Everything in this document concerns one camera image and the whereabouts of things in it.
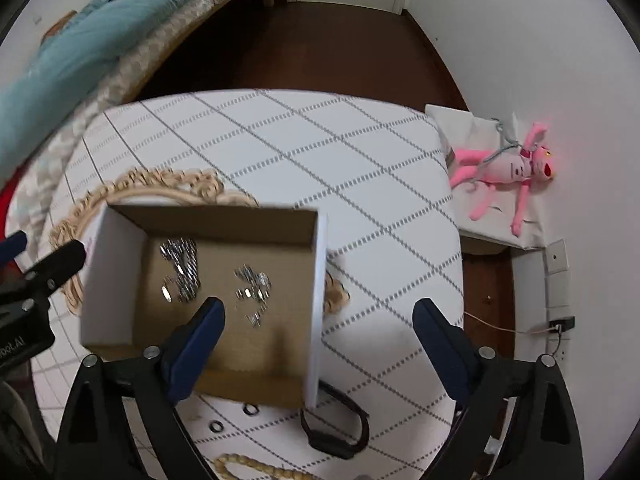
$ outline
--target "o-ring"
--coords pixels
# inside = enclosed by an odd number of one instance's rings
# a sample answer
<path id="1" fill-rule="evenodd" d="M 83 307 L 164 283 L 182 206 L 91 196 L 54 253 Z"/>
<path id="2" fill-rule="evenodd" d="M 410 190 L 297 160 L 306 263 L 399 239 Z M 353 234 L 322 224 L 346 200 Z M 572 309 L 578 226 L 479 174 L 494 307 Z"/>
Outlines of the o-ring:
<path id="1" fill-rule="evenodd" d="M 222 433 L 225 431 L 225 427 L 219 420 L 212 420 L 209 423 L 209 431 L 211 431 L 211 433 Z"/>
<path id="2" fill-rule="evenodd" d="M 245 403 L 244 406 L 242 406 L 242 411 L 245 415 L 255 416 L 260 413 L 260 408 L 258 408 L 258 406 L 256 406 L 255 404 Z"/>

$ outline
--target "blue gripper pad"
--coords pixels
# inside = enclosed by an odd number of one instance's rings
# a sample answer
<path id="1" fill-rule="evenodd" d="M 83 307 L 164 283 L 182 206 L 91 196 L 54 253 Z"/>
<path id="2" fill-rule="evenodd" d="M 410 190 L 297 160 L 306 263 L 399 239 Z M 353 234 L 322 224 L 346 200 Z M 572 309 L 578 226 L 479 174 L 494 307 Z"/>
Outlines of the blue gripper pad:
<path id="1" fill-rule="evenodd" d="M 24 231 L 16 231 L 14 234 L 0 242 L 0 268 L 4 267 L 18 254 L 27 248 L 27 235 Z"/>
<path id="2" fill-rule="evenodd" d="M 480 363 L 465 332 L 450 324 L 425 298 L 414 306 L 414 332 L 451 399 L 466 404 L 476 387 Z"/>
<path id="3" fill-rule="evenodd" d="M 186 399 L 225 328 L 225 306 L 207 298 L 190 322 L 178 327 L 164 343 L 162 377 L 169 402 Z"/>

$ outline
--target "teal blanket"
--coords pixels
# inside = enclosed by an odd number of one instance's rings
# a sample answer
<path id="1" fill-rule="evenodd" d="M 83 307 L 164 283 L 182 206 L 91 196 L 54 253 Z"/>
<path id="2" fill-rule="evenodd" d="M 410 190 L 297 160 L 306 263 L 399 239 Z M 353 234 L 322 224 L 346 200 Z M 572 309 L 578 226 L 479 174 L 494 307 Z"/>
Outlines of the teal blanket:
<path id="1" fill-rule="evenodd" d="M 0 189 L 149 32 L 189 0 L 94 0 L 0 93 Z"/>

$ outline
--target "white table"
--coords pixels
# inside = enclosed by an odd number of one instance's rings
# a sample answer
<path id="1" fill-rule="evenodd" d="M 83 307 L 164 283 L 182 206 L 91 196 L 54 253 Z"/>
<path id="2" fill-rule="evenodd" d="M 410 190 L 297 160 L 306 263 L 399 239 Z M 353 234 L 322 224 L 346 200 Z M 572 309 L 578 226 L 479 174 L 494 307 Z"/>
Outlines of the white table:
<path id="1" fill-rule="evenodd" d="M 209 458 L 245 454 L 326 480 L 369 474 L 417 479 L 450 430 L 454 403 L 411 328 L 429 297 L 461 324 L 462 264 L 436 128 L 397 105 L 299 91 L 219 91 L 169 96 L 108 110 L 85 133 L 54 197 L 51 223 L 103 181 L 132 166 L 214 167 L 226 188 L 261 204 L 319 208 L 329 216 L 328 270 L 351 302 L 324 321 L 321 377 L 370 414 L 369 447 L 350 461 L 308 446 L 293 412 L 191 396 L 178 411 Z M 78 318 L 64 299 L 50 311 L 56 343 L 33 360 L 34 384 L 55 436 L 80 359 Z M 132 429 L 150 473 L 163 478 L 133 402 Z M 351 433 L 342 410 L 314 410 L 310 424 Z M 213 434 L 210 421 L 224 425 Z M 258 478 L 240 468 L 241 478 Z"/>

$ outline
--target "black watch strap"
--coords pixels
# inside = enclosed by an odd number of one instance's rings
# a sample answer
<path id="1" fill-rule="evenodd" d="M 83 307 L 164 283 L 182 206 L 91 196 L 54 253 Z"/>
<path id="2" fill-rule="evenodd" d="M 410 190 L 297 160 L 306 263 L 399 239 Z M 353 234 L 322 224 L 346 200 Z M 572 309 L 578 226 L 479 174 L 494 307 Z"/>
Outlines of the black watch strap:
<path id="1" fill-rule="evenodd" d="M 350 444 L 335 435 L 320 430 L 312 430 L 306 423 L 305 410 L 300 410 L 300 423 L 309 439 L 309 446 L 323 453 L 349 460 L 365 449 L 369 443 L 369 414 L 351 399 L 351 397 L 337 390 L 330 384 L 319 381 L 318 387 L 360 417 L 362 432 L 360 433 L 358 441 L 355 444 Z"/>

